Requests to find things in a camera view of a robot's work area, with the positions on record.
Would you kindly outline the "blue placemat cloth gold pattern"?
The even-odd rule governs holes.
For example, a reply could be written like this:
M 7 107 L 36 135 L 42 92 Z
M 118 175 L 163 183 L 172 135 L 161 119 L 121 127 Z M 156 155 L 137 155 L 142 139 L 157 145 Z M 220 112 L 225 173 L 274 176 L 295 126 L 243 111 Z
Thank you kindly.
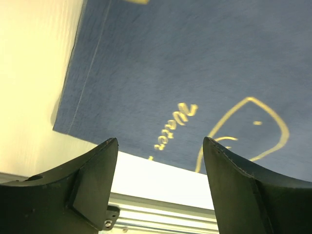
M 312 178 L 309 0 L 86 0 L 53 129 L 205 173 L 204 137 Z

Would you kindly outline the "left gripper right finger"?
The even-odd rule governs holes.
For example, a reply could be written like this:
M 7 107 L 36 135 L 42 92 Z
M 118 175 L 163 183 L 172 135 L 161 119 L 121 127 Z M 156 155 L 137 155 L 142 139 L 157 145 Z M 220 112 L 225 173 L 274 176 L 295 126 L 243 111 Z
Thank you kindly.
M 264 168 L 203 140 L 203 157 L 221 234 L 310 234 L 312 184 Z

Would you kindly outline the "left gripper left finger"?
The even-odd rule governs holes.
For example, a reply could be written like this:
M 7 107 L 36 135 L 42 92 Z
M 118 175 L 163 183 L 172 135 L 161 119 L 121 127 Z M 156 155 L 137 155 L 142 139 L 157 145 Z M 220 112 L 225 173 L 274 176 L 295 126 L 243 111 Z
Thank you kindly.
M 25 181 L 0 186 L 3 234 L 97 234 L 113 228 L 118 207 L 109 205 L 118 141 Z

